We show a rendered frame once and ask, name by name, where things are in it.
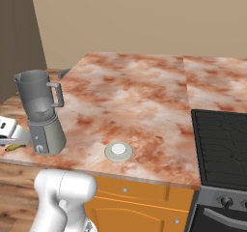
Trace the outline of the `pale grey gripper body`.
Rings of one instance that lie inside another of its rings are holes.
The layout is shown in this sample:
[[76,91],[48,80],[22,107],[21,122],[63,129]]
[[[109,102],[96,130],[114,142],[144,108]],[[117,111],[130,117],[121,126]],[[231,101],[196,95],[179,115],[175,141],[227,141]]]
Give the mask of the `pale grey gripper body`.
[[32,142],[31,134],[20,125],[16,126],[14,133],[7,138],[0,139],[0,145],[28,145]]

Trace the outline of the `yellow banana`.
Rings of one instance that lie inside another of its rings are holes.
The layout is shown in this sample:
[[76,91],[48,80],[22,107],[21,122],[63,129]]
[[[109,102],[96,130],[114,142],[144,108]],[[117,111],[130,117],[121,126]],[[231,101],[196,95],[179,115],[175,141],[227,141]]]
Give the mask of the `yellow banana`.
[[16,145],[16,144],[7,145],[5,147],[5,152],[15,151],[15,150],[22,148],[22,147],[26,147],[26,145]]

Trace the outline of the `grey blender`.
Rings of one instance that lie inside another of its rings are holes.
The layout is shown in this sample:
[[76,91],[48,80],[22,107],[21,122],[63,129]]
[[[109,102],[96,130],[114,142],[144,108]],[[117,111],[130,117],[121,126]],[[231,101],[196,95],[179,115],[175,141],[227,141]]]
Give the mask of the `grey blender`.
[[14,82],[27,115],[34,152],[60,154],[67,143],[55,111],[56,107],[64,106],[61,84],[51,82],[49,74],[42,70],[17,73]]

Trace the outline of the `orange drawer front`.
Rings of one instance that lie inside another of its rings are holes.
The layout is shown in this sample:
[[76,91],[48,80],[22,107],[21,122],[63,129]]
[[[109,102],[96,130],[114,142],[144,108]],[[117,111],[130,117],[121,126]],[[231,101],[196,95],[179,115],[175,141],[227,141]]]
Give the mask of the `orange drawer front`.
[[125,202],[165,207],[188,211],[191,206],[193,189],[160,186],[142,182],[96,176],[99,197]]

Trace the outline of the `orange cupboard door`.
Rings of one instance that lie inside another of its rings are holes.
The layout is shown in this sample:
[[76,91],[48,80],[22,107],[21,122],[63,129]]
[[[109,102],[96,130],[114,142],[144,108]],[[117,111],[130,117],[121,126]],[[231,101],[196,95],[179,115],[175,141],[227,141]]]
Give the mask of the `orange cupboard door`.
[[188,212],[97,196],[85,205],[98,232],[183,232]]

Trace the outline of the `black stove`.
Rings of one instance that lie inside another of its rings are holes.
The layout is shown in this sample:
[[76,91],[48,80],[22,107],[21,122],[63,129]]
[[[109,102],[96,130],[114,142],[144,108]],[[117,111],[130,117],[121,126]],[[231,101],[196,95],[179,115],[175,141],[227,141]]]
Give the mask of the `black stove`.
[[[184,232],[247,232],[204,215],[208,208],[228,218],[247,221],[247,114],[191,111],[201,187],[194,192]],[[229,196],[226,209],[220,199]]]

